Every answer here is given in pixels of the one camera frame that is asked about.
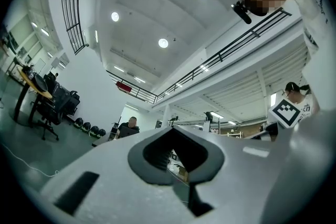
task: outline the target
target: computer monitor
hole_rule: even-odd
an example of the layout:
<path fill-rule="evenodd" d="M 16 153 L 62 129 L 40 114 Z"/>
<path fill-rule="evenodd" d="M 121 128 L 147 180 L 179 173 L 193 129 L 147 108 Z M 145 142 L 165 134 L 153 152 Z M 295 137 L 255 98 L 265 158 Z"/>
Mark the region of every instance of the computer monitor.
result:
<path fill-rule="evenodd" d="M 133 135 L 133 134 L 137 134 L 138 132 L 139 132 L 138 130 L 134 130 L 134 129 L 130 129 L 130 128 L 127 128 L 125 126 L 122 126 L 120 128 L 119 137 L 122 138 L 122 137 L 130 136 L 130 135 Z"/>

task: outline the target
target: black helmet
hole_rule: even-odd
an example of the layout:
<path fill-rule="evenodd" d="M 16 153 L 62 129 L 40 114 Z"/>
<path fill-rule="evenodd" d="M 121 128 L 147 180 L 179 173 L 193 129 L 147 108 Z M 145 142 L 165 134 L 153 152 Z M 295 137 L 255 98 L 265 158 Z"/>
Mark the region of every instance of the black helmet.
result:
<path fill-rule="evenodd" d="M 74 126 L 76 128 L 81 128 L 83 126 L 83 119 L 82 118 L 78 118 L 76 119 L 75 123 L 74 123 Z"/>
<path fill-rule="evenodd" d="M 93 126 L 89 132 L 89 135 L 93 137 L 98 137 L 99 128 L 98 126 Z"/>
<path fill-rule="evenodd" d="M 82 126 L 82 131 L 88 133 L 90 131 L 90 128 L 91 128 L 91 123 L 90 122 L 86 122 Z"/>
<path fill-rule="evenodd" d="M 99 132 L 98 132 L 98 137 L 102 137 L 106 134 L 105 130 L 104 129 L 100 129 Z"/>

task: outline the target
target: black rectangular strip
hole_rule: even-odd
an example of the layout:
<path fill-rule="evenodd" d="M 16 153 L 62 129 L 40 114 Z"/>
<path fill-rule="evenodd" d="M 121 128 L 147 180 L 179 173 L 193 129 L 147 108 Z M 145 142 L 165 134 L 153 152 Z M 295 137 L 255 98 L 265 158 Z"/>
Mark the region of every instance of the black rectangular strip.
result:
<path fill-rule="evenodd" d="M 93 172 L 84 172 L 55 202 L 55 206 L 64 212 L 73 215 L 97 181 L 99 175 Z"/>

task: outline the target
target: white t-shirt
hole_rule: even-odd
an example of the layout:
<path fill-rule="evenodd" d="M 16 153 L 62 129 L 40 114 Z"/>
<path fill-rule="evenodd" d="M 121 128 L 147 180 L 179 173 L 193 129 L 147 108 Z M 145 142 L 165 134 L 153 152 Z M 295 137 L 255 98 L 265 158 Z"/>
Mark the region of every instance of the white t-shirt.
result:
<path fill-rule="evenodd" d="M 300 122 L 302 119 L 311 115 L 313 110 L 313 96 L 311 94 L 307 94 L 304 100 L 299 104 L 295 104 L 295 106 L 302 112 L 298 121 Z"/>
<path fill-rule="evenodd" d="M 336 109 L 336 22 L 329 0 L 295 0 L 312 56 L 302 73 L 322 110 Z"/>

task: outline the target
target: table leg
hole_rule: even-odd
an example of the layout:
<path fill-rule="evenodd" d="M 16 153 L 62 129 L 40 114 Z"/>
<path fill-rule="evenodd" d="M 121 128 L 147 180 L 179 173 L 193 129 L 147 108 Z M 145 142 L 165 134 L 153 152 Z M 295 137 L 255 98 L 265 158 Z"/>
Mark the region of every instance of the table leg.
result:
<path fill-rule="evenodd" d="M 32 111 L 31 111 L 31 113 L 29 115 L 28 123 L 29 123 L 30 127 L 33 127 L 32 123 L 33 123 L 34 113 L 35 113 L 35 111 L 37 109 L 38 102 L 41 101 L 41 99 L 42 99 L 42 95 L 38 94 L 37 97 L 36 97 L 35 103 L 33 105 Z"/>
<path fill-rule="evenodd" d="M 15 111 L 14 111 L 14 121 L 16 121 L 16 122 L 17 122 L 17 118 L 19 117 L 22 101 L 23 101 L 25 95 L 27 94 L 27 91 L 29 90 L 29 87 L 30 86 L 27 83 L 24 85 L 24 87 L 22 89 L 22 92 L 19 96 L 19 99 L 17 100 L 16 106 L 15 106 Z"/>

